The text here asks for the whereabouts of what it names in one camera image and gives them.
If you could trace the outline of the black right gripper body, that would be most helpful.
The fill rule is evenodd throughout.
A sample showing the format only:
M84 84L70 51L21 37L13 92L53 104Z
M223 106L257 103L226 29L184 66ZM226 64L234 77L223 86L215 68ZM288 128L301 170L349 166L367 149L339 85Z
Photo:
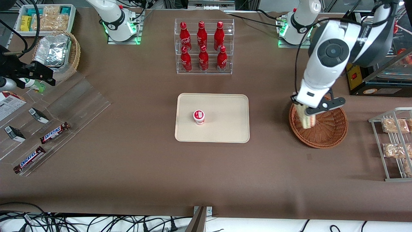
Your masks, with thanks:
M31 70L26 66L33 66L32 63L24 63L16 55L4 55L8 52L4 46L0 46L0 74L1 77L18 80L20 78L36 79L32 77Z

